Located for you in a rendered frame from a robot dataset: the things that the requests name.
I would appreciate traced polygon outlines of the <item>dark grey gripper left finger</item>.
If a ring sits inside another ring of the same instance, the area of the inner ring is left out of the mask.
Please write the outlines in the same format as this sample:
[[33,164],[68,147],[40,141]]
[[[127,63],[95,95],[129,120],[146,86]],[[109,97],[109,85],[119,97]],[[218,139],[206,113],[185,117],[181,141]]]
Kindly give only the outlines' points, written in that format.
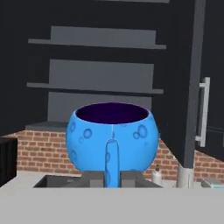
[[104,187],[103,171],[84,171],[80,178],[66,185],[66,187]]

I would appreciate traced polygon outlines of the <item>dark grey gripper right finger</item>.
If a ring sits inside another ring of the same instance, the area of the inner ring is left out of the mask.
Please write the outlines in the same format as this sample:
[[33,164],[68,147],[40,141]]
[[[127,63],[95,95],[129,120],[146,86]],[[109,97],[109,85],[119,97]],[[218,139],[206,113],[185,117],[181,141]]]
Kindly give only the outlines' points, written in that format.
[[161,188],[149,180],[146,180],[140,171],[121,171],[120,187],[126,188]]

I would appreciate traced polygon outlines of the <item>blue spotted mug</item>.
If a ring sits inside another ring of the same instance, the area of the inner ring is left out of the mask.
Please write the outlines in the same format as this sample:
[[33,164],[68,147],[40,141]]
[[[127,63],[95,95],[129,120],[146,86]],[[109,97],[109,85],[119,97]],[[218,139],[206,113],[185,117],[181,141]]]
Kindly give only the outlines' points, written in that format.
[[66,149],[80,172],[103,172],[106,187],[118,187],[121,172],[143,172],[158,150],[159,134],[146,108],[121,102],[76,109],[66,128]]

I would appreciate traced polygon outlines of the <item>grey cabinet shelf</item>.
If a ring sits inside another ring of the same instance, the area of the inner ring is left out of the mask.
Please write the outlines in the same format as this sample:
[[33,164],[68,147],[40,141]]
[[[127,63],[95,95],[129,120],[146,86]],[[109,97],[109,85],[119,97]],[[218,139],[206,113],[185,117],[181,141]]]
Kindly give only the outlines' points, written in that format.
[[43,44],[43,45],[60,45],[60,46],[99,46],[99,47],[117,47],[117,48],[136,48],[136,49],[157,49],[165,50],[166,45],[137,45],[129,43],[109,43],[109,42],[83,42],[83,41],[62,41],[52,39],[28,39],[29,44]]
[[98,83],[95,86],[78,86],[76,83],[70,84],[50,84],[50,83],[27,83],[28,88],[46,88],[58,91],[72,91],[75,93],[103,94],[103,95],[161,95],[163,89],[152,89],[151,87],[143,89],[131,89],[127,86],[110,85],[108,82],[104,85]]

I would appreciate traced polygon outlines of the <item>dark cabinet door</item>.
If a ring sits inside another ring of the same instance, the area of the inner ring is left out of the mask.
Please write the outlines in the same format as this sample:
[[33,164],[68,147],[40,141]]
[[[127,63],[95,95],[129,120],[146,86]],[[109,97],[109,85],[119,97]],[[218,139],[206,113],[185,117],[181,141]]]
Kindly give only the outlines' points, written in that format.
[[47,80],[47,59],[29,39],[50,37],[50,0],[0,0],[0,137],[47,119],[48,93],[28,87]]
[[164,30],[166,50],[152,100],[160,137],[182,167],[193,167],[200,69],[207,0],[170,0]]

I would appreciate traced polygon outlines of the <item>white soap dispenser bottle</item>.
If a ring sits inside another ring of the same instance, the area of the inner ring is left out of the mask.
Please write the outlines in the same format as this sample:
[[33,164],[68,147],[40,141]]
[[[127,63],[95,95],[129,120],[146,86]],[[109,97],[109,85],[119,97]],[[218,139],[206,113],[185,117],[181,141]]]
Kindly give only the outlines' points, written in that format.
[[154,184],[157,184],[159,186],[162,185],[162,172],[159,169],[159,165],[156,165],[156,168],[151,173],[151,181]]

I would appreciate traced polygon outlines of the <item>grey sink basin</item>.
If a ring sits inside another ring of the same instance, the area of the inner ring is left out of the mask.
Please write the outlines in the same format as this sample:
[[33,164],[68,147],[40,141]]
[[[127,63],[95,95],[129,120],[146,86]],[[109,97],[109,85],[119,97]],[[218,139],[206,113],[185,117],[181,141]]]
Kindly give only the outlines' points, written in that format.
[[89,182],[81,177],[45,175],[35,187],[89,187]]

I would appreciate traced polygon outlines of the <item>white tap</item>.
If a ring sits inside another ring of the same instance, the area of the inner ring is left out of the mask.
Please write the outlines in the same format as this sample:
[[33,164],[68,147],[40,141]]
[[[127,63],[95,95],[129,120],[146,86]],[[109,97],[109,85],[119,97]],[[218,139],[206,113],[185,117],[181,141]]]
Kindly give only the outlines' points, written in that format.
[[178,164],[177,188],[192,188],[193,187],[193,167],[183,167]]

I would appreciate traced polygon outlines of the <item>teal and white sponge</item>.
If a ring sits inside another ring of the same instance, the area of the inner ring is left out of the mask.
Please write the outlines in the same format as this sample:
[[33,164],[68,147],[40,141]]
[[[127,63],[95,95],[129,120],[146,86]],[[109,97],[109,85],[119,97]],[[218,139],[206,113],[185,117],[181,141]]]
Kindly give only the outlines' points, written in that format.
[[203,178],[201,180],[201,186],[214,189],[224,189],[224,184],[222,184],[218,179],[215,178]]

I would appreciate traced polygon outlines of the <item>black appliance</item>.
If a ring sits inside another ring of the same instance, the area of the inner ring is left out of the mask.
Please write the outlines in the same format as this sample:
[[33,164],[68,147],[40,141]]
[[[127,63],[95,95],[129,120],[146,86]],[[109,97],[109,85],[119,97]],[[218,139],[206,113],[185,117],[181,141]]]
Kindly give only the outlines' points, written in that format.
[[0,137],[0,187],[17,176],[18,140]]

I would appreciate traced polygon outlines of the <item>dark open wall cabinet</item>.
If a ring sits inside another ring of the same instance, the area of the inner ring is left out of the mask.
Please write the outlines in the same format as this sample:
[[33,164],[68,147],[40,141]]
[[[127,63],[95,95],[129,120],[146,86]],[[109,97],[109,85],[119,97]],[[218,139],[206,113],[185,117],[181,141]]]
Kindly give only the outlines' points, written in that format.
[[[50,0],[49,38],[62,41],[165,45],[165,19],[170,0]],[[82,45],[31,44],[46,57],[50,84],[110,85],[131,89],[161,89],[154,85],[165,50]],[[27,125],[32,130],[64,130],[79,107],[97,102],[127,102],[151,107],[161,94],[86,94],[44,89],[48,93],[47,119]]]

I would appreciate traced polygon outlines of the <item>dark closed wall cabinet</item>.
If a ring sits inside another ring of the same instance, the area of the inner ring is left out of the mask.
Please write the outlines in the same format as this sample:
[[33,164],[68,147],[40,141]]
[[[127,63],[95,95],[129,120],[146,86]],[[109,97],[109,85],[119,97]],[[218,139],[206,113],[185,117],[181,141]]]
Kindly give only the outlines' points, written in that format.
[[224,162],[224,0],[206,0],[200,83],[210,79],[205,146],[196,149]]

